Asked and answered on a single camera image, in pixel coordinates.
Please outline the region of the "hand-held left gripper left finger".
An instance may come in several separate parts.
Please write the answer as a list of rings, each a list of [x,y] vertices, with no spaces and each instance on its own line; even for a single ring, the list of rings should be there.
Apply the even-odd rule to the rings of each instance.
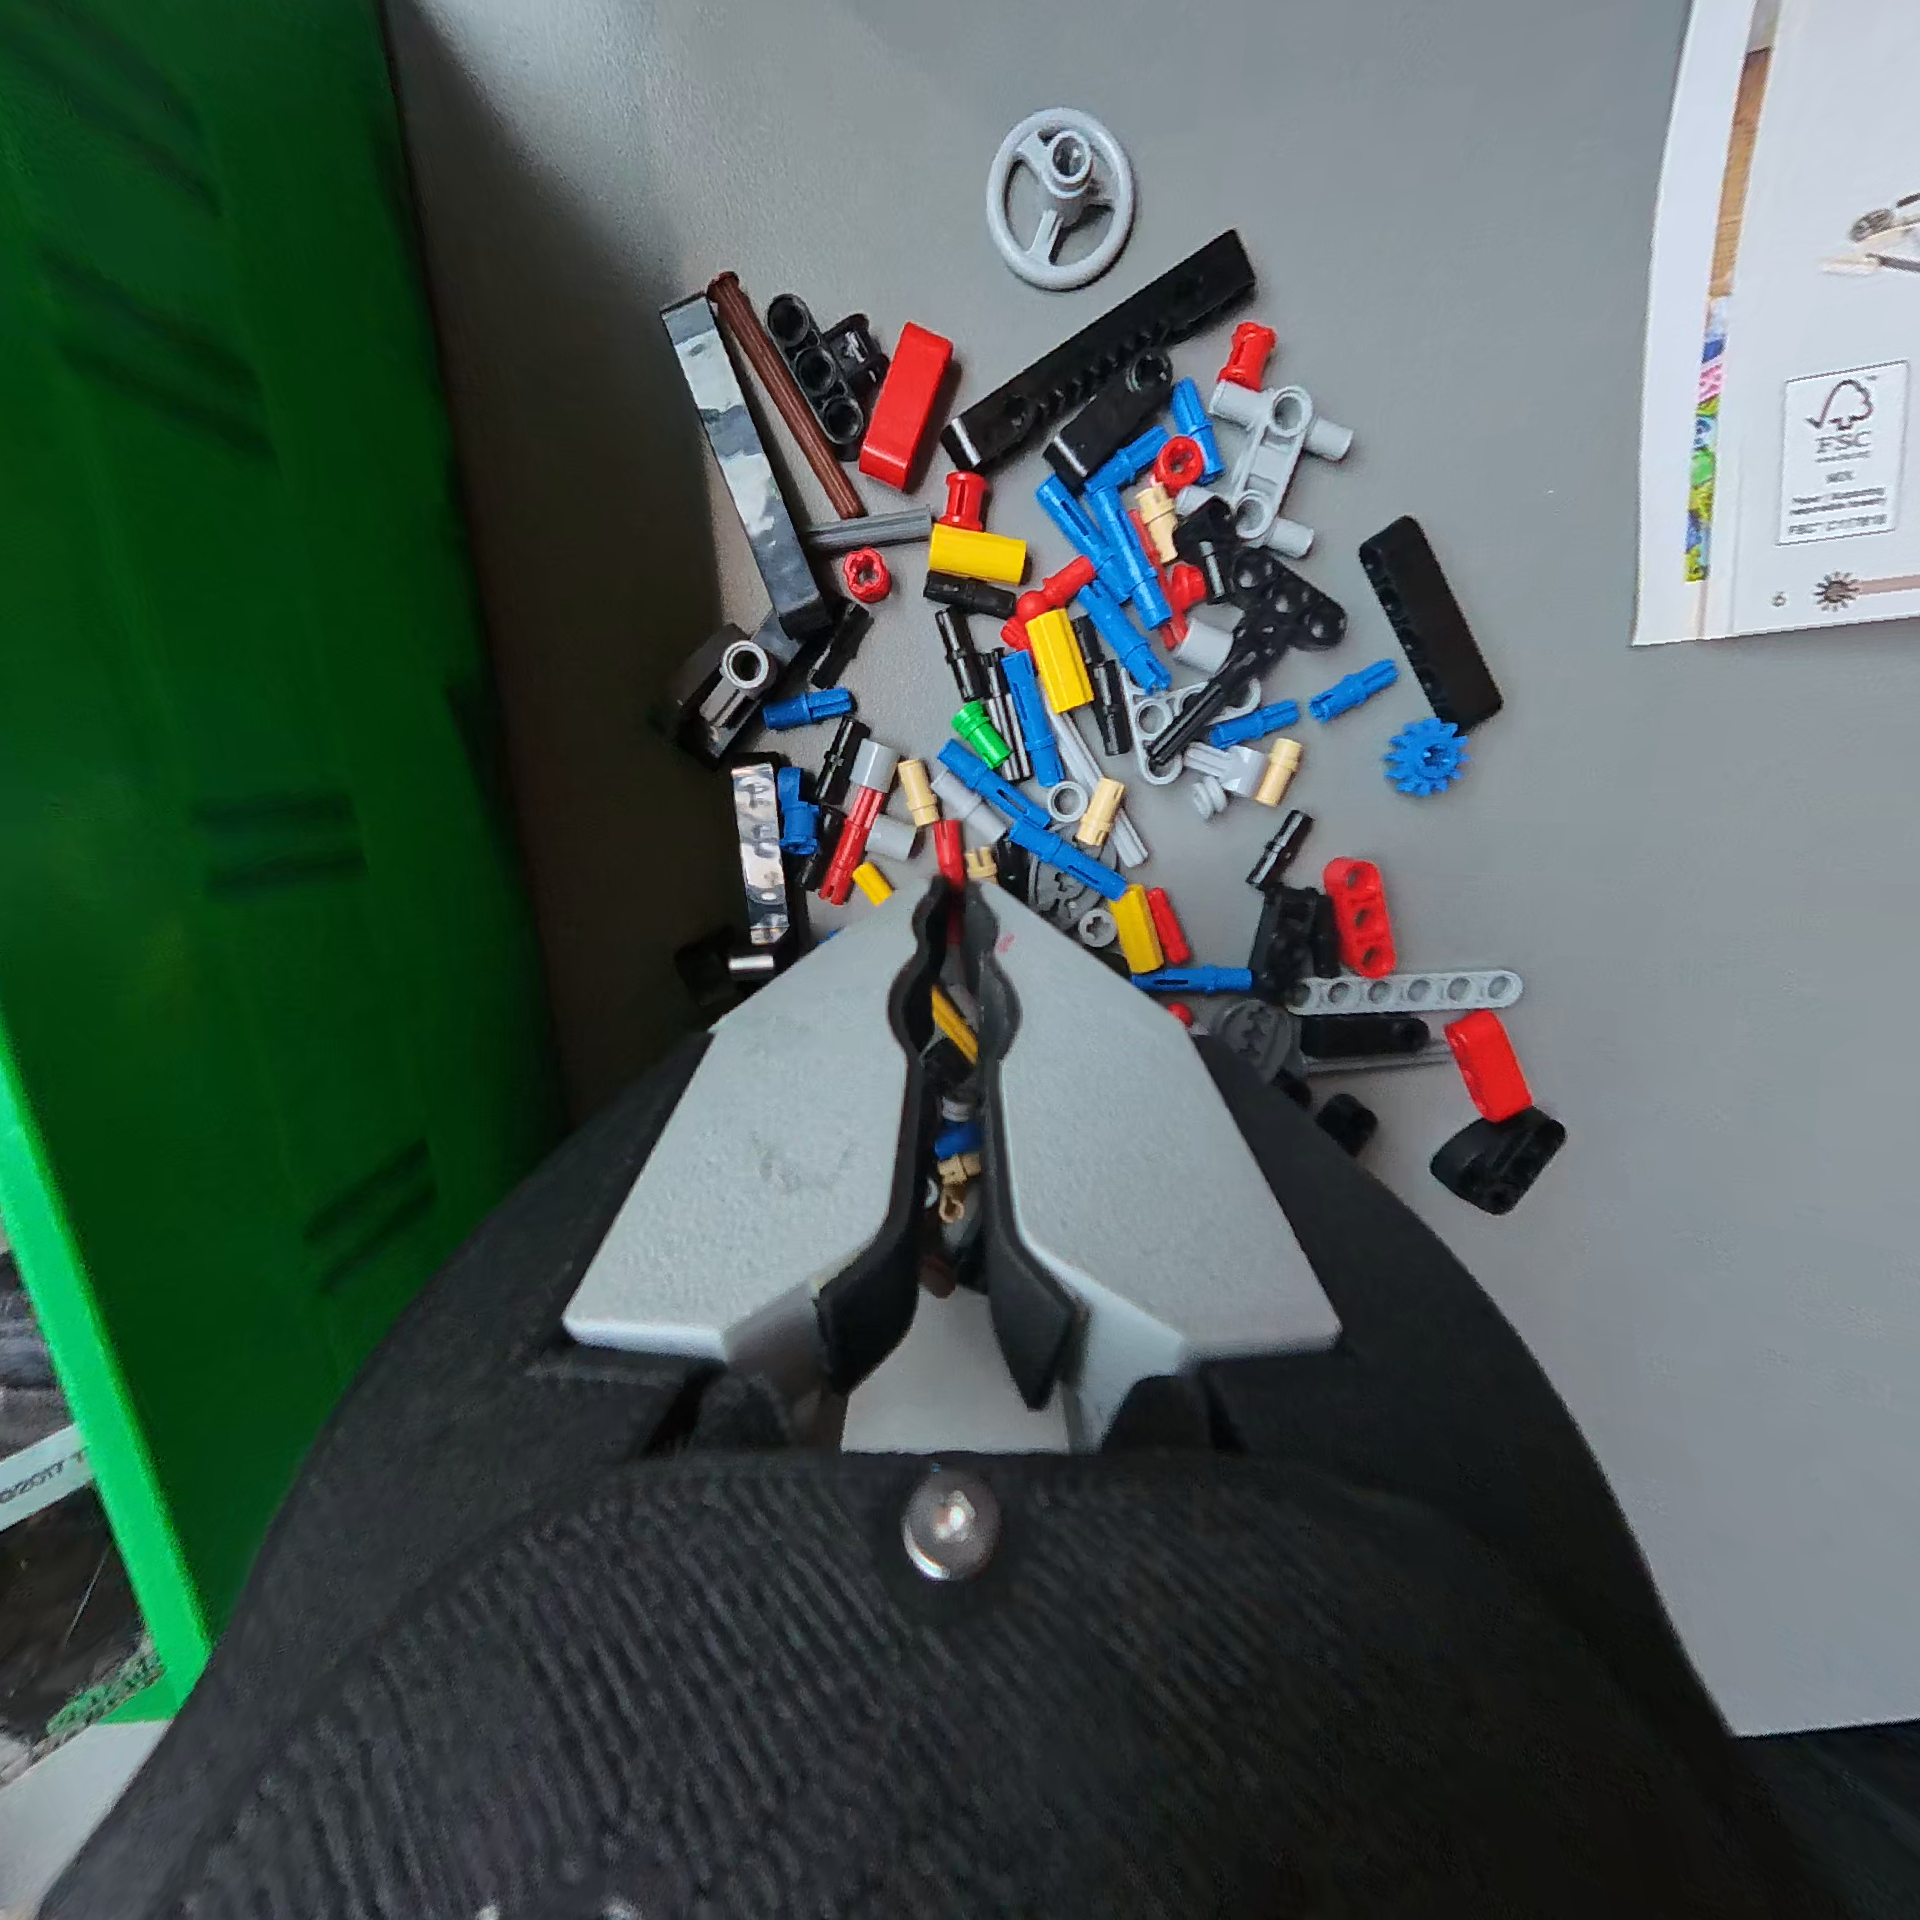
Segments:
[[[721,1018],[562,1326],[847,1394],[919,1301],[950,888],[897,894]]]

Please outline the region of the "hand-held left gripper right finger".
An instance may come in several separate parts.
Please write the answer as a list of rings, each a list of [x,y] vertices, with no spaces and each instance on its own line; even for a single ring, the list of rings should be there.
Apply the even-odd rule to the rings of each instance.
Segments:
[[[967,895],[981,1272],[1028,1407],[1325,1352],[1340,1320],[1201,1047],[998,887]]]

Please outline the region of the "lego instruction booklet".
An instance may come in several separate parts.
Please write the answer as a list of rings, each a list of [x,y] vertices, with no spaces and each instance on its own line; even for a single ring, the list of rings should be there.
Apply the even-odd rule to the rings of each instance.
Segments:
[[[1642,648],[1917,606],[1917,3],[1701,1],[1655,198]]]

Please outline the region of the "green plastic bin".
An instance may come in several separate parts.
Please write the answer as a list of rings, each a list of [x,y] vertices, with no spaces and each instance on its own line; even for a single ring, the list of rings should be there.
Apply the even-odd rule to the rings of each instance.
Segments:
[[[4,1227],[158,1719],[561,1078],[378,3],[3,10]]]

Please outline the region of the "pile of lego pieces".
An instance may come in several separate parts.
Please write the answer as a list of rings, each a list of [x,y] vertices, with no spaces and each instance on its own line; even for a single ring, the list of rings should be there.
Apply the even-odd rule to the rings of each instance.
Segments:
[[[1225,230],[945,425],[939,512],[868,512],[853,474],[906,491],[954,373],[909,322],[823,327],[797,295],[751,306],[739,275],[660,311],[763,587],[670,686],[662,728],[725,769],[743,918],[677,969],[709,1017],[809,945],[809,910],[892,894],[886,862],[962,825],[969,885],[1004,887],[1265,1080],[1451,1058],[1471,1121],[1430,1174],[1510,1213],[1563,1147],[1502,1018],[1503,971],[1402,969],[1385,878],[1293,866],[1301,722],[1331,723],[1402,679],[1365,663],[1308,704],[1268,702],[1291,655],[1348,617],[1291,562],[1311,528],[1281,506],[1303,457],[1354,433],[1265,379],[1276,331],[1243,319],[1212,390],[1170,350],[1257,287]]]

